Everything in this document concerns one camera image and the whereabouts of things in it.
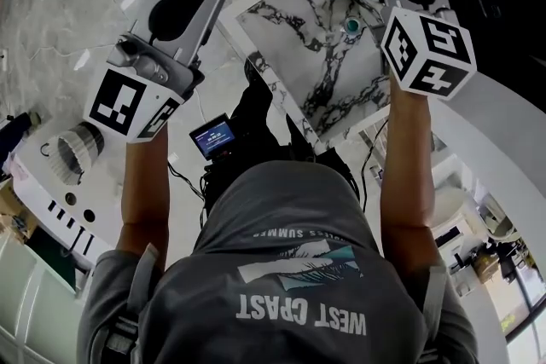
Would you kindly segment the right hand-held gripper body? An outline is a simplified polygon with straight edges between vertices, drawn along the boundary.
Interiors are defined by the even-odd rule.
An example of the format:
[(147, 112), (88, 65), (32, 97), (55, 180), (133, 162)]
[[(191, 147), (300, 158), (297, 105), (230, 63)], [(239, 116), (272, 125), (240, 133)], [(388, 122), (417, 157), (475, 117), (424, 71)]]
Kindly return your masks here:
[(477, 72), (467, 29), (394, 7), (380, 49), (404, 91), (449, 100)]

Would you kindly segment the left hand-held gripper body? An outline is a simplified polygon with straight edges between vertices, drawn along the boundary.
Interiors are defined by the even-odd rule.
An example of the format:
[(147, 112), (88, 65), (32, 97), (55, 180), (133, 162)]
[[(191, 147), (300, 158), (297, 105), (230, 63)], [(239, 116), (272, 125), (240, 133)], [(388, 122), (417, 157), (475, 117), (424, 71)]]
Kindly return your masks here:
[(204, 74), (126, 33), (90, 82), (84, 120), (128, 143), (149, 142)]

